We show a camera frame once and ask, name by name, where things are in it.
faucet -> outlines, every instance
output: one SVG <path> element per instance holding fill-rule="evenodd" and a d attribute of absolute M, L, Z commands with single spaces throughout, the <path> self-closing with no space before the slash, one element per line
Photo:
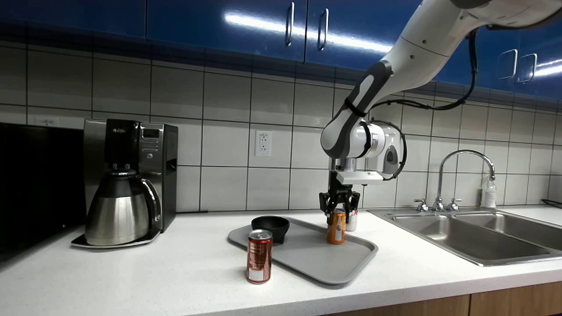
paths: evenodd
<path fill-rule="evenodd" d="M 493 164 L 493 160 L 491 160 L 487 155 L 484 155 L 484 153 L 480 153 L 480 152 L 475 152 L 475 150 L 457 150 L 457 152 L 454 152 L 454 153 L 450 153 L 450 155 L 447 155 L 447 157 L 443 159 L 443 162 L 442 162 L 442 167 L 440 167 L 440 185 L 438 185 L 438 197 L 436 197 L 436 204 L 435 204 L 435 211 L 436 211 L 436 213 L 447 210 L 447 208 L 443 206 L 443 201 L 442 201 L 443 167 L 445 167 L 445 164 L 447 164 L 449 159 L 452 159 L 452 157 L 456 157 L 456 155 L 461 155 L 461 153 L 473 153 L 473 155 L 484 159 L 484 160 L 489 164 L 489 167 L 491 167 L 491 181 L 496 181 L 494 164 Z"/>

stainless steel sink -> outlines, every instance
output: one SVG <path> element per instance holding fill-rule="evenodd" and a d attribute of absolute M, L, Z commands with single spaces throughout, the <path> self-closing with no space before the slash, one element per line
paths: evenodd
<path fill-rule="evenodd" d="M 449 215 L 392 215 L 391 222 L 477 266 L 505 266 L 561 255 L 556 250 L 489 229 L 487 225 L 494 227 L 496 224 L 486 224 L 486 218 L 478 217 L 463 217 L 461 220 Z"/>
<path fill-rule="evenodd" d="M 507 213 L 457 213 L 456 220 L 562 252 L 562 229 Z"/>

red soda can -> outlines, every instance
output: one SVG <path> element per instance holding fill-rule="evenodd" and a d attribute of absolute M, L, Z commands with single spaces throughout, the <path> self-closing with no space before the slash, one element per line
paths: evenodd
<path fill-rule="evenodd" d="M 331 245 L 343 245 L 347 241 L 347 213 L 336 211 L 331 215 L 327 239 Z"/>
<path fill-rule="evenodd" d="M 268 283 L 271 278 L 273 234 L 270 231 L 252 231 L 248 236 L 248 267 L 250 283 Z"/>

coffee maker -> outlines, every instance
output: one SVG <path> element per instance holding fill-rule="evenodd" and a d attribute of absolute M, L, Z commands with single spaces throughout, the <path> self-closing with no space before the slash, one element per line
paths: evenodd
<path fill-rule="evenodd" d="M 178 127 L 85 124 L 85 245 L 147 245 L 176 217 Z"/>

white countertop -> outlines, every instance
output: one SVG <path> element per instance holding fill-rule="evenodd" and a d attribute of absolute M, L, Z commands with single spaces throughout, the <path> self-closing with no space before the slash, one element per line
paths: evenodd
<path fill-rule="evenodd" d="M 562 225 L 562 210 L 510 211 Z M 3 315 L 327 315 L 562 282 L 562 257 L 478 267 L 364 213 L 354 236 L 380 252 L 347 289 L 322 289 L 278 266 L 270 283 L 252 285 L 247 252 L 227 236 L 255 217 L 178 217 L 154 245 L 118 252 L 71 248 L 83 234 L 76 231 L 0 271 Z M 320 211 L 284 217 L 326 225 Z"/>

